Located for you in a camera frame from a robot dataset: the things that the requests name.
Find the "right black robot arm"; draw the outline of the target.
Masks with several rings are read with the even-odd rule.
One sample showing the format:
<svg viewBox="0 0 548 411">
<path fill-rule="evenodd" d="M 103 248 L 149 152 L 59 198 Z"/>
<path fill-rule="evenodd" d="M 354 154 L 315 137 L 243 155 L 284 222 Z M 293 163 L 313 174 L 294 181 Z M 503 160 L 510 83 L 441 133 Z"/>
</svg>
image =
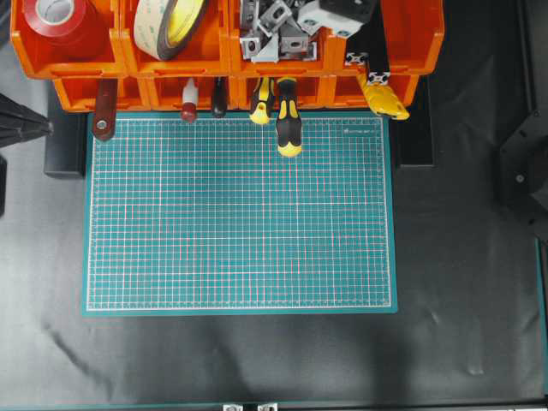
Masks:
<svg viewBox="0 0 548 411">
<path fill-rule="evenodd" d="M 388 119 L 397 241 L 546 241 L 546 2 L 379 7 L 390 84 L 417 81 Z"/>
</svg>

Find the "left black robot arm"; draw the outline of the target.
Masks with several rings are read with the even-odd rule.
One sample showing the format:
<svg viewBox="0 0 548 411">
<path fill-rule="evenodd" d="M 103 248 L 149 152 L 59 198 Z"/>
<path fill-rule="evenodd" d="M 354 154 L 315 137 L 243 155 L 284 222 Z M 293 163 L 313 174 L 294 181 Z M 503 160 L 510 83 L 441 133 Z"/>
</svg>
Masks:
<svg viewBox="0 0 548 411">
<path fill-rule="evenodd" d="M 1 95 L 1 147 L 51 135 L 50 120 L 38 112 Z"/>
</svg>

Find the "white-black right gripper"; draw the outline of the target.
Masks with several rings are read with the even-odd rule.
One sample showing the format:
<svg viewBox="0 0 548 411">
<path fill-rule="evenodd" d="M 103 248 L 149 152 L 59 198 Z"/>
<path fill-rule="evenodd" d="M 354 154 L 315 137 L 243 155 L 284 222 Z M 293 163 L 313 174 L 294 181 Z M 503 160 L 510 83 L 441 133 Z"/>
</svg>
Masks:
<svg viewBox="0 0 548 411">
<path fill-rule="evenodd" d="M 296 22 L 309 35 L 325 27 L 348 39 L 372 19 L 376 8 L 376 1 L 310 1 L 299 8 Z"/>
</svg>

